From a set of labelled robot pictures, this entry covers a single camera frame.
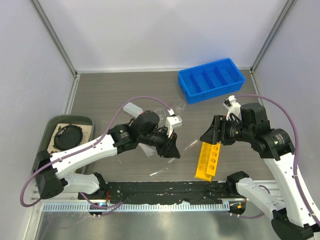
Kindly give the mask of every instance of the blue plastic bin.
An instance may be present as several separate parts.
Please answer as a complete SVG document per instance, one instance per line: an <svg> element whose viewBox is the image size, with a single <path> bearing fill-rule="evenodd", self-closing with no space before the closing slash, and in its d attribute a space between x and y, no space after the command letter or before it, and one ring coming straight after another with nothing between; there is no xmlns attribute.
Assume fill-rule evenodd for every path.
<svg viewBox="0 0 320 240"><path fill-rule="evenodd" d="M178 75L189 104L238 91L246 81L230 58L187 68Z"/></svg>

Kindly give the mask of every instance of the white panel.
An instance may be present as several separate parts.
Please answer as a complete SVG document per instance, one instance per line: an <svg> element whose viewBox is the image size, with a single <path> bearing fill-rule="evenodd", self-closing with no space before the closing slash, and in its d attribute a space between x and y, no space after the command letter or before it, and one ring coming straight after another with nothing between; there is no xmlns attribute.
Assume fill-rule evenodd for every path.
<svg viewBox="0 0 320 240"><path fill-rule="evenodd" d="M20 206L20 191L72 75L28 0L0 1L0 56L0 233L22 240L32 209Z"/></svg>
<svg viewBox="0 0 320 240"><path fill-rule="evenodd" d="M281 103L291 114L300 141L299 167L320 206L320 31L319 0L298 0L257 69L262 95ZM288 131L289 121L267 105L272 126Z"/></svg>
<svg viewBox="0 0 320 240"><path fill-rule="evenodd" d="M79 71L251 67L286 0L41 0Z"/></svg>

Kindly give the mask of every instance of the gray tabletop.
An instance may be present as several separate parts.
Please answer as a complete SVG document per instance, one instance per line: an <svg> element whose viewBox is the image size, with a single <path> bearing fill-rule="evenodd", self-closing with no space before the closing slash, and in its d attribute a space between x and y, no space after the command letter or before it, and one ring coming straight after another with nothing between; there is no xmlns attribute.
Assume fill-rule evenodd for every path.
<svg viewBox="0 0 320 240"><path fill-rule="evenodd" d="M246 82L234 94L255 94L249 71L242 71ZM178 73L167 72L119 72L81 74L76 91L72 113L88 116L95 122L95 137L103 133L118 108L128 99L136 96L153 96L173 105L177 99L185 100L178 85ZM180 115L183 127L178 128L177 147L182 151L187 145L208 129L214 115L225 115L222 105L228 95L215 97L189 105L186 103ZM256 99L241 99L240 103L257 102ZM144 110L155 110L162 106L153 100L138 99L134 103ZM129 122L131 116L121 111L114 125ZM182 152L180 159L168 163L168 158L147 157L141 148L104 158L92 163L88 172L99 172L106 181L196 181L201 143ZM248 143L237 142L232 146L222 146L216 176L213 181L225 180L237 171L245 171L254 180L273 180L270 170Z"/></svg>

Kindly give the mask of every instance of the black round object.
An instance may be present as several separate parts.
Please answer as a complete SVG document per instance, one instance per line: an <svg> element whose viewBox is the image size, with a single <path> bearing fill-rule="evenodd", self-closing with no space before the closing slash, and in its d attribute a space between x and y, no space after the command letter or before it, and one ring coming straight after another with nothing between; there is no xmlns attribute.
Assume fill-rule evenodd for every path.
<svg viewBox="0 0 320 240"><path fill-rule="evenodd" d="M54 147L61 150L69 150L78 146L83 138L82 129L79 126L68 125L59 129L54 136Z"/></svg>

